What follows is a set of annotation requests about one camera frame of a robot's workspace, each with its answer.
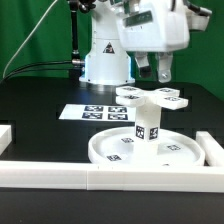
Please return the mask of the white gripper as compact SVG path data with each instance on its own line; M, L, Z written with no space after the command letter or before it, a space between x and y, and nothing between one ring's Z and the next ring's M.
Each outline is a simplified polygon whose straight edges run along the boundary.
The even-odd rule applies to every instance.
M184 49L189 43L183 0L126 0L114 5L114 14L121 46L136 52L139 76L151 76L147 52L158 52L158 81L170 82L173 53L169 51Z

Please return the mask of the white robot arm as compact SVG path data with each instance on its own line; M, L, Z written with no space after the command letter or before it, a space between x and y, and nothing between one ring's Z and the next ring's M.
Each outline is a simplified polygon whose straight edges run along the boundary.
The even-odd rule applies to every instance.
M141 76L151 74L150 52L157 56L158 80L171 80L173 52L189 43L183 0L97 0L92 11L92 44L82 82L95 85L132 83L131 58Z

